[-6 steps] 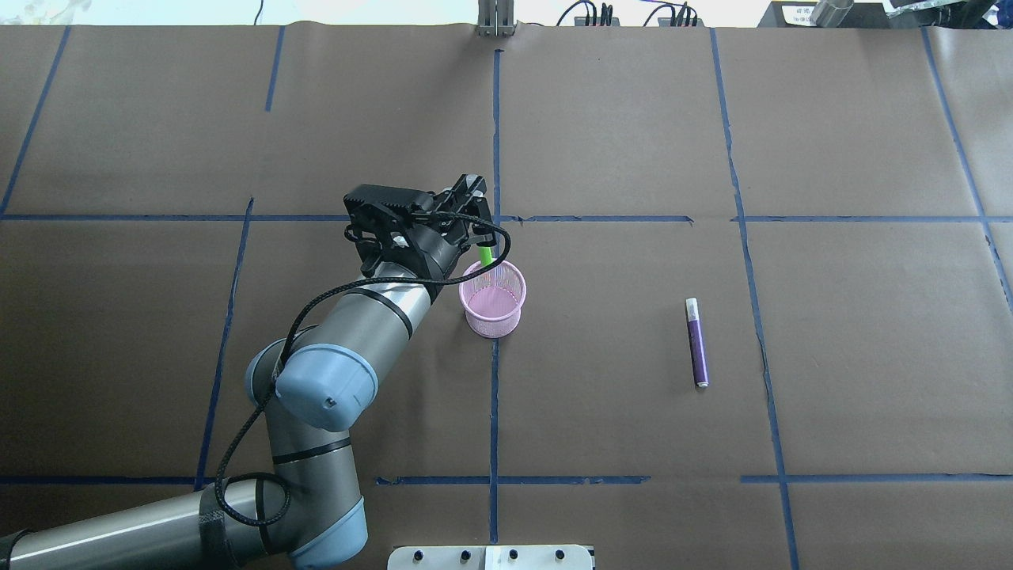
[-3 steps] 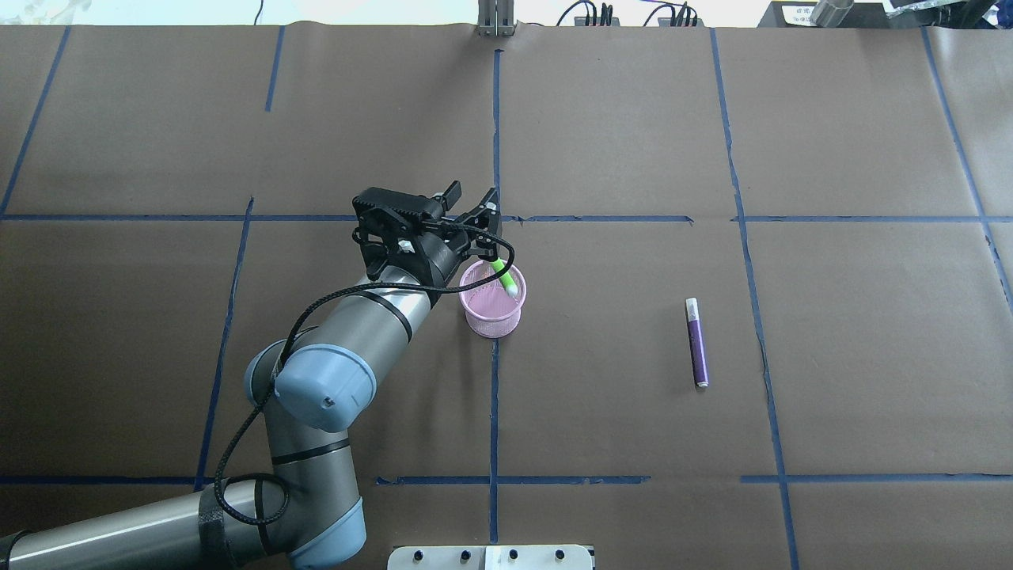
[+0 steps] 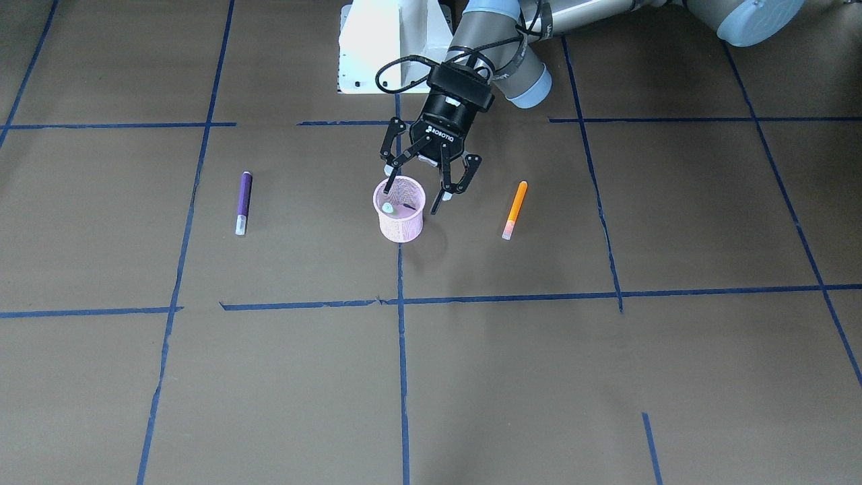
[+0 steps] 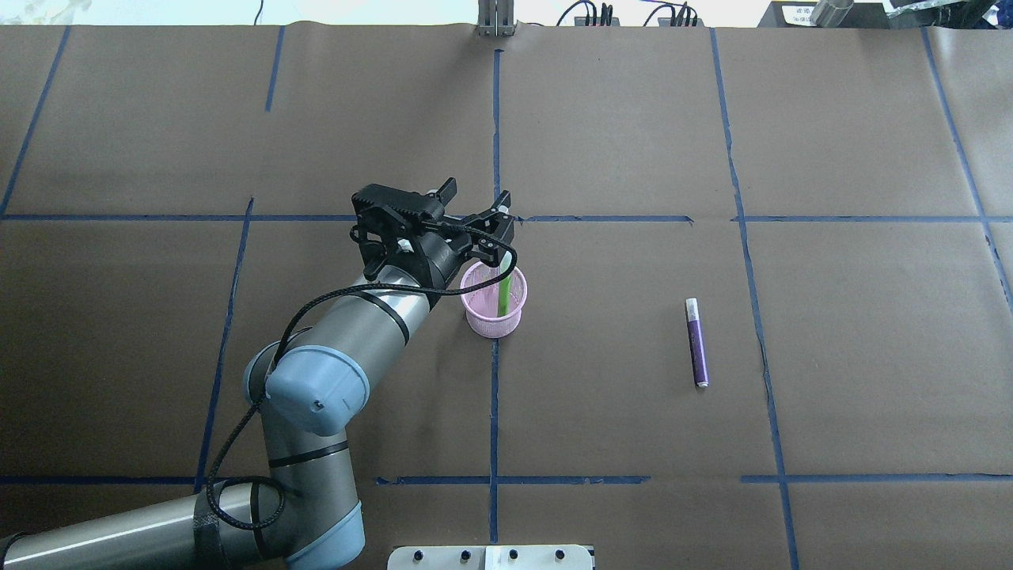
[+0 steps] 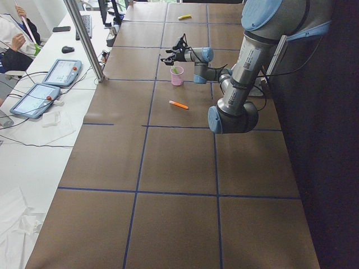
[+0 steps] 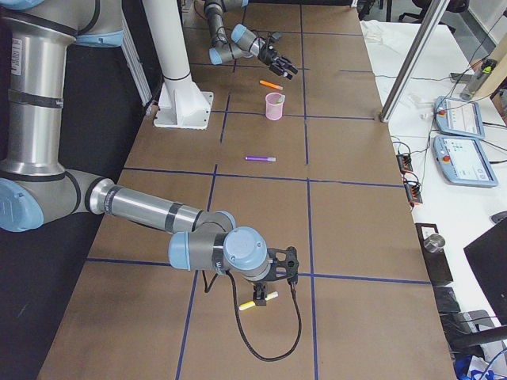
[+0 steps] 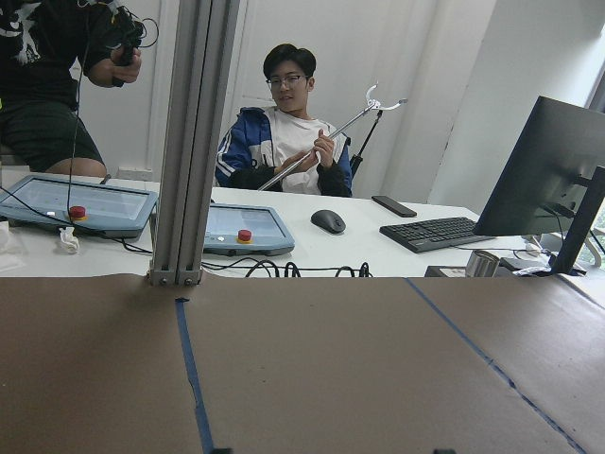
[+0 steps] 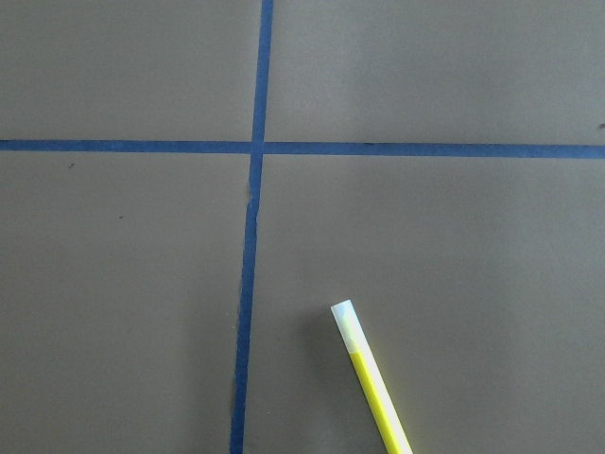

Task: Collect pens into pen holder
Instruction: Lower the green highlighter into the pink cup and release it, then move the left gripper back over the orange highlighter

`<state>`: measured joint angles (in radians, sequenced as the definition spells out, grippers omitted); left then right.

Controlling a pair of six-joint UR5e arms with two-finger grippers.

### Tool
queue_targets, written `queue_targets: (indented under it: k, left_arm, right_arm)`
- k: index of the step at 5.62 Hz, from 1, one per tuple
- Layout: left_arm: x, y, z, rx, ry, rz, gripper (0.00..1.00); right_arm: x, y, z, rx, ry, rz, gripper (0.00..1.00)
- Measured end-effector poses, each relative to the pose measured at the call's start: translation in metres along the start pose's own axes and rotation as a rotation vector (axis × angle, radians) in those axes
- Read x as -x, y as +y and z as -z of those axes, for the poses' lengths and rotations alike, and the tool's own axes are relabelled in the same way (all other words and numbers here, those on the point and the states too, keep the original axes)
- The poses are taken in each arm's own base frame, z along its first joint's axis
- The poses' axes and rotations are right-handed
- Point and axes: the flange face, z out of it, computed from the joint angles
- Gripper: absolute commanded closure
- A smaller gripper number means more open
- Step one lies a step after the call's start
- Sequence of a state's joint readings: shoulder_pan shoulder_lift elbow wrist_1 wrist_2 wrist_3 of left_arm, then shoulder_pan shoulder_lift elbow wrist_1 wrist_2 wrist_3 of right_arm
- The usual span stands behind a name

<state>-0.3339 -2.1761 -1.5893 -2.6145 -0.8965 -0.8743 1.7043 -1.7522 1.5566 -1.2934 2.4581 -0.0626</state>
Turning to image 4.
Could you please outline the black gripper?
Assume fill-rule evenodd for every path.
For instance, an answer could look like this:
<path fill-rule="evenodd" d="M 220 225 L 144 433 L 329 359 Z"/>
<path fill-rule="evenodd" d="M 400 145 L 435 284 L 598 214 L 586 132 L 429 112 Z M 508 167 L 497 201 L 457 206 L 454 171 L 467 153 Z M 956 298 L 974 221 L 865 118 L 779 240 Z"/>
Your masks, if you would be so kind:
<path fill-rule="evenodd" d="M 380 273 L 394 267 L 412 276 L 419 287 L 445 290 L 456 277 L 465 258 L 486 266 L 500 266 L 513 241 L 514 220 L 511 194 L 502 191 L 484 212 L 467 215 L 463 225 L 489 237 L 467 234 L 468 241 L 446 217 L 446 205 L 458 192 L 455 178 L 437 190 L 419 194 L 383 184 L 369 184 L 350 197 L 355 210 L 352 241 L 358 243 L 364 277 L 377 282 Z"/>

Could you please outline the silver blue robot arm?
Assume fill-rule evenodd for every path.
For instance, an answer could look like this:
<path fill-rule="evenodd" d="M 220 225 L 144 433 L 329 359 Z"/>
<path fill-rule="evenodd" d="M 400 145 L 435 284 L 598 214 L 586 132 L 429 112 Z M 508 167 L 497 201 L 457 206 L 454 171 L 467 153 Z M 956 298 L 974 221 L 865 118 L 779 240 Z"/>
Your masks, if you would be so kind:
<path fill-rule="evenodd" d="M 244 371 L 249 410 L 192 496 L 2 541 L 4 569 L 240 569 L 283 559 L 336 569 L 365 545 L 345 428 L 442 297 L 506 280 L 511 195 L 452 216 L 453 178 L 428 192 L 352 195 L 354 284 L 307 302 Z"/>

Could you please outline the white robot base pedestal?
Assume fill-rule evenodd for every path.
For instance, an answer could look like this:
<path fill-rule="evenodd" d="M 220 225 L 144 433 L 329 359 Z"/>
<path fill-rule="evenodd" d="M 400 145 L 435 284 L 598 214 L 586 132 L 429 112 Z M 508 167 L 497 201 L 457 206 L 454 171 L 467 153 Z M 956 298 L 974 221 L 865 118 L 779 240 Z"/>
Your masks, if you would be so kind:
<path fill-rule="evenodd" d="M 560 545 L 417 545 L 398 547 L 387 569 L 596 569 L 593 547 Z"/>

